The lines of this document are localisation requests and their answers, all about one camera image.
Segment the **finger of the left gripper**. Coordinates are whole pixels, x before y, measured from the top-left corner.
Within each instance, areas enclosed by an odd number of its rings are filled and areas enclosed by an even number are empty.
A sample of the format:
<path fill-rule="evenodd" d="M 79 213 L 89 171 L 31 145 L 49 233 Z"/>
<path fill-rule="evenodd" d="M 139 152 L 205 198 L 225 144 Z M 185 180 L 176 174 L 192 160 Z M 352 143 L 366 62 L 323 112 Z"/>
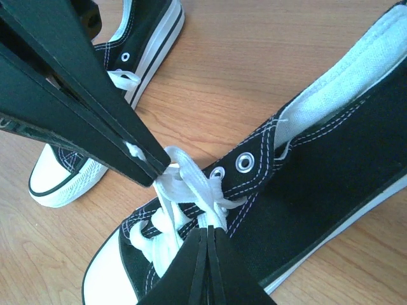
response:
<path fill-rule="evenodd" d="M 106 74 L 81 103 L 2 45 L 1 117 L 6 132 L 77 151 L 142 186 L 159 176 L 159 143 Z"/>

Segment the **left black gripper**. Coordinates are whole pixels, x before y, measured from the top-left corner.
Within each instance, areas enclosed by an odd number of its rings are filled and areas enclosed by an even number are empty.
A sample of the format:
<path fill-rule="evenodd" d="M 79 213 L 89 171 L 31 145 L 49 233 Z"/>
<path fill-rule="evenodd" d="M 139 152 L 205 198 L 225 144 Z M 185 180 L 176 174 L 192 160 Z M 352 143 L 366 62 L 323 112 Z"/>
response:
<path fill-rule="evenodd" d="M 81 103 L 96 98 L 103 74 L 111 81 L 90 41 L 101 28 L 99 7 L 92 0 L 75 0 L 74 8 L 70 1 L 1 2 L 1 46 Z M 1 117 L 2 131 L 8 125 Z M 159 144 L 159 173 L 169 164 Z"/>

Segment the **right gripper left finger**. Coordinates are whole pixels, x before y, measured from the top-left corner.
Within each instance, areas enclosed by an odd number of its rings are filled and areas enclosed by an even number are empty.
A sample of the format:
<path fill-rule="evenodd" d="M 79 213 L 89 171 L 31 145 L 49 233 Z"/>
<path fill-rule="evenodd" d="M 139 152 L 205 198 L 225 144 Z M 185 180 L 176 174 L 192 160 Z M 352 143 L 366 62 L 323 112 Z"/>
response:
<path fill-rule="evenodd" d="M 202 304 L 207 279 L 207 230 L 193 229 L 170 266 L 139 304 Z"/>

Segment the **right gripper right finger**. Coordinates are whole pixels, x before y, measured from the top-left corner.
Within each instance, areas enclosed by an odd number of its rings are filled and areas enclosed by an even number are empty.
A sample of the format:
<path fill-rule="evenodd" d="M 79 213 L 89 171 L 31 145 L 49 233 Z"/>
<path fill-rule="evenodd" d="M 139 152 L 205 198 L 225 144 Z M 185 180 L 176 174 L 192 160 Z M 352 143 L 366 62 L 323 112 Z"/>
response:
<path fill-rule="evenodd" d="M 275 304 L 243 266 L 223 229 L 209 226 L 208 304 Z"/>

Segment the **black sneaker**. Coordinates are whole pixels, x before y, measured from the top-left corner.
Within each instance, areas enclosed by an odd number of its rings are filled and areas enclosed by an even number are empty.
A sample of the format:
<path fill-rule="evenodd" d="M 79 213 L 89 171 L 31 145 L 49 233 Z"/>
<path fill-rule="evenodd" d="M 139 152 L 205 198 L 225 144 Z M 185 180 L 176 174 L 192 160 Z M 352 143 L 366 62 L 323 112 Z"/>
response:
<path fill-rule="evenodd" d="M 117 31 L 95 51 L 106 71 L 131 71 L 141 78 L 131 91 L 119 89 L 135 108 L 181 32 L 180 1 L 124 1 Z M 78 152 L 46 144 L 32 169 L 29 194 L 40 205 L 59 208 L 89 191 L 107 167 Z"/>
<path fill-rule="evenodd" d="M 391 6 L 327 72 L 227 155 L 201 169 L 219 177 L 231 209 L 223 230 L 270 296 L 318 248 L 406 187 L 406 2 Z M 83 304 L 139 304 L 161 279 L 129 238 L 160 234 L 156 198 L 109 236 L 88 266 Z M 191 222 L 204 211 L 180 205 Z"/>

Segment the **white shoelace of sneaker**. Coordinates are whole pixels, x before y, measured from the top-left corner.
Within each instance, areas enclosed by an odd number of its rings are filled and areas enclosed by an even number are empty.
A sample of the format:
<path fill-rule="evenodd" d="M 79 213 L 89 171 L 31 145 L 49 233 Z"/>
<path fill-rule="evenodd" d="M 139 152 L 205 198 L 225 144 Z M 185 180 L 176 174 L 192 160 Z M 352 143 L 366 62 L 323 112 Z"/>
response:
<path fill-rule="evenodd" d="M 115 70 L 107 71 L 115 87 L 125 91 L 137 88 L 141 83 L 141 78 L 131 71 Z"/>
<path fill-rule="evenodd" d="M 198 216 L 200 227 L 226 230 L 228 211 L 247 201 L 245 197 L 235 201 L 224 198 L 221 179 L 207 178 L 182 149 L 168 146 L 165 151 L 172 164 L 153 182 L 160 207 L 152 214 L 151 223 L 160 234 L 152 238 L 143 236 L 146 220 L 134 224 L 129 232 L 131 244 L 153 264 L 159 277 L 165 274 L 184 243 L 178 230 L 191 222 L 181 210 L 181 204 L 194 203 L 204 211 Z"/>

